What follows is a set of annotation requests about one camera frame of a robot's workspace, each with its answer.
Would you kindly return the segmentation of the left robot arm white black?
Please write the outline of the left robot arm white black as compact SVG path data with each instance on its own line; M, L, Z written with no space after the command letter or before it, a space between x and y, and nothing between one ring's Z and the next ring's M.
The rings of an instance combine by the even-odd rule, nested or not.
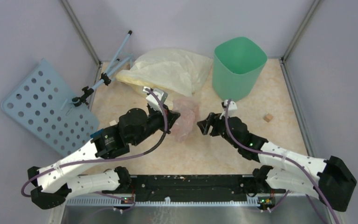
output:
M125 167L119 166L93 175L84 172L99 161L123 157L129 153L130 146L139 145L158 130L163 134L147 153L159 147L180 113L166 105L164 112L150 106L147 108L148 112L140 108L130 109L119 117L115 125L96 132L82 147L58 162L43 168L29 168L28 179L35 187L30 192L31 201L39 208L48 210L88 193L127 192L131 187L131 175Z

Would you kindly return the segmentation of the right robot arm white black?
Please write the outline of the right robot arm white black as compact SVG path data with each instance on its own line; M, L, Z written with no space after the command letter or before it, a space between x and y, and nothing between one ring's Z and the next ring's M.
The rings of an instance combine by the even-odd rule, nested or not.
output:
M342 159L314 158L284 149L251 133L238 117L225 120L212 112L197 126L203 135L220 136L243 158L262 164L253 171L258 191L286 189L320 201L326 198L324 204L333 210L347 211L357 180Z

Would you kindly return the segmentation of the pink translucent trash bag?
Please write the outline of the pink translucent trash bag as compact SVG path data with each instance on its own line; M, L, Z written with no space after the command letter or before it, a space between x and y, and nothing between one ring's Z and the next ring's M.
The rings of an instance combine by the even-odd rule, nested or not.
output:
M181 97L173 100L174 112L180 117L174 122L171 132L179 143L186 140L200 117L200 101L195 97Z

